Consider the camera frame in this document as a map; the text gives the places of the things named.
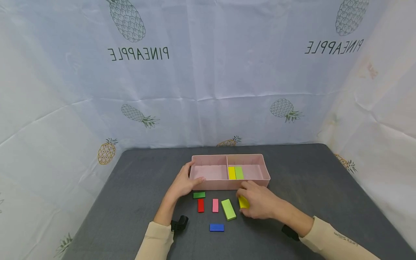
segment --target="pink block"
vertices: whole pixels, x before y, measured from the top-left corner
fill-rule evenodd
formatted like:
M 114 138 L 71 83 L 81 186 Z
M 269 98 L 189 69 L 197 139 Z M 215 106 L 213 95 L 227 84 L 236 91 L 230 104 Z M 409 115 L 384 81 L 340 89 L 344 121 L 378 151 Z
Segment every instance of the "pink block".
M 212 199 L 212 212 L 218 212 L 218 199 Z

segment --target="box divider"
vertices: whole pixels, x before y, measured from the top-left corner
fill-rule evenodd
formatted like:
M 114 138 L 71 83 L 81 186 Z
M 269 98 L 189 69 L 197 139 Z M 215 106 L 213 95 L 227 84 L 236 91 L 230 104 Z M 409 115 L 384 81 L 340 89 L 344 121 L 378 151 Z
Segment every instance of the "box divider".
M 225 161 L 226 161 L 226 164 L 227 164 L 227 180 L 229 180 L 230 179 L 230 175 L 228 173 L 228 156 L 225 156 Z

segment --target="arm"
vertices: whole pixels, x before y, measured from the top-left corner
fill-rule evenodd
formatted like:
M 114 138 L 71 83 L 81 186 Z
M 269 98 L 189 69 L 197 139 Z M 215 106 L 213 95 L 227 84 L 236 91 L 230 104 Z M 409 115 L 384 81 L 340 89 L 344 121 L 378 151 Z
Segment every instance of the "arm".
M 190 193 L 194 186 L 205 181 L 203 177 L 189 179 L 188 172 L 192 164 L 194 162 L 188 162 L 182 167 L 166 192 L 153 221 L 147 227 L 136 260 L 166 260 L 173 243 L 171 221 L 176 202 L 180 197 Z
M 240 209 L 246 217 L 273 218 L 282 222 L 298 233 L 302 243 L 327 260 L 378 259 L 362 246 L 341 235 L 330 224 L 317 217 L 311 218 L 266 187 L 253 181 L 243 182 L 241 186 L 236 196 L 245 197 L 250 204 L 250 208 Z

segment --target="person's left hand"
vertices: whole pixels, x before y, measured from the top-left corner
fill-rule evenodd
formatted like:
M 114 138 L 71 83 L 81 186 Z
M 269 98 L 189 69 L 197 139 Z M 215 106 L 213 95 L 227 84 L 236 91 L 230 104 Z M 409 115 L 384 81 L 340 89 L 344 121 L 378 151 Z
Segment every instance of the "person's left hand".
M 179 199 L 180 197 L 190 193 L 193 187 L 205 181 L 204 177 L 199 177 L 194 180 L 189 179 L 189 167 L 191 167 L 194 163 L 194 161 L 190 161 L 182 166 L 182 169 L 179 171 L 178 175 L 176 175 L 175 180 L 166 192 L 167 196 L 173 199 Z

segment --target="black clip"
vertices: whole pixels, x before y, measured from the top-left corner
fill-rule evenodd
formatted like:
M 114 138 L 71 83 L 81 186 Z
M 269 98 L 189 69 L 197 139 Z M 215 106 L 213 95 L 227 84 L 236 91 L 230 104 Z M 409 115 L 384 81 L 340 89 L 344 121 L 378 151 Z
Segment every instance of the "black clip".
M 173 232 L 176 231 L 183 231 L 186 228 L 186 224 L 188 223 L 189 218 L 187 216 L 182 215 L 179 218 L 179 221 L 171 221 L 171 230 Z

